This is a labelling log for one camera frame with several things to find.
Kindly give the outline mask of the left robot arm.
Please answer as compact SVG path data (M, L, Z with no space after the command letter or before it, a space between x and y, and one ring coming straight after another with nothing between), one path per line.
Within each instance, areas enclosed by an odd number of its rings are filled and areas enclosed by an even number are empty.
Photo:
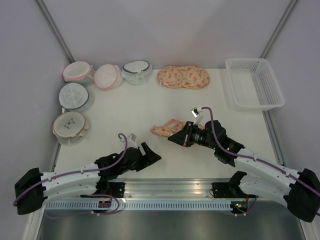
M39 168L32 168L15 183L13 206L18 215L27 215L43 204L64 198L104 198L110 192L110 180L128 171L139 172L159 160L161 156L142 142L141 146L127 147L70 171L40 172Z

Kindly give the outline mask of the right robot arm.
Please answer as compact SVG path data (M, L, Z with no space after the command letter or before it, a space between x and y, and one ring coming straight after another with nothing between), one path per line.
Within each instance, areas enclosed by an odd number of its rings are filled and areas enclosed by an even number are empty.
M220 162L237 168L228 182L228 192L235 198L246 194L274 201L307 223L319 214L320 181L312 170L298 171L259 159L228 137L217 120L208 121L203 129L188 121L168 140L186 148L197 144L212 149Z

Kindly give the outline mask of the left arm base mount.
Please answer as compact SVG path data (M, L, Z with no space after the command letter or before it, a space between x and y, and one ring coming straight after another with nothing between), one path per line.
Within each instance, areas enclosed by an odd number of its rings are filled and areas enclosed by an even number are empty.
M125 185L124 182L108 182L105 186L99 187L96 194L123 198L125 194Z

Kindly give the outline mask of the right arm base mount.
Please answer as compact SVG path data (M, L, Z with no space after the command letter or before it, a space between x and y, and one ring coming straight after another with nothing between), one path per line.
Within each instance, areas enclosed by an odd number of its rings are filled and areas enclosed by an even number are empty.
M209 192L215 199L254 199L256 197L244 193L239 184L229 182L213 182Z

